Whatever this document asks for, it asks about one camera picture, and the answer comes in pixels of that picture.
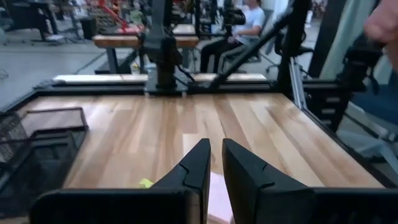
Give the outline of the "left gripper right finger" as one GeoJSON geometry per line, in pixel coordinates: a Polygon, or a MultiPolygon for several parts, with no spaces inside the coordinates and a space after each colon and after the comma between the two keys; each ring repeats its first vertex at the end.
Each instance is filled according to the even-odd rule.
{"type": "Polygon", "coordinates": [[[236,223],[309,223],[314,191],[232,139],[223,140],[224,179],[236,223]]]}

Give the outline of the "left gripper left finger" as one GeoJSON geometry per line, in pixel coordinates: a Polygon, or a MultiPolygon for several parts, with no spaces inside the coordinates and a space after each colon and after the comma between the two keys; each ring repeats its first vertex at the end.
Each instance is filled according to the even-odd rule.
{"type": "Polygon", "coordinates": [[[162,223],[206,223],[210,190],[211,145],[201,139],[153,189],[165,193],[156,205],[162,206],[162,223]]]}

